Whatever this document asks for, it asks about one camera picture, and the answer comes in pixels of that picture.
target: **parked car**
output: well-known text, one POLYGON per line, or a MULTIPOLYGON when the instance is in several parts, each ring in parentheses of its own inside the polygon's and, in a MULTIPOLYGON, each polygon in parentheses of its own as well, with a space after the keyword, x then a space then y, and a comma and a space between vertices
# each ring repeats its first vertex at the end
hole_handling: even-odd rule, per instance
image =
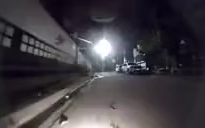
POLYGON ((122 69, 126 73, 137 73, 141 70, 141 66, 136 63, 126 63, 123 65, 122 69))
POLYGON ((123 70, 122 70, 122 65, 116 65, 116 67, 115 67, 115 71, 116 72, 123 72, 123 70))

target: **concrete wall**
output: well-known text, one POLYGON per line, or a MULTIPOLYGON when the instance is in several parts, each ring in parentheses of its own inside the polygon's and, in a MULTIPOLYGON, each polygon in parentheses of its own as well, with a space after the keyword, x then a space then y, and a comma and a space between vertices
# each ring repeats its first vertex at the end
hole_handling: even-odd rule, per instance
POLYGON ((0 16, 46 43, 67 52, 71 55, 67 63, 74 62, 75 43, 44 10, 39 0, 0 0, 0 16), (64 42, 57 45, 56 38, 59 35, 64 42))

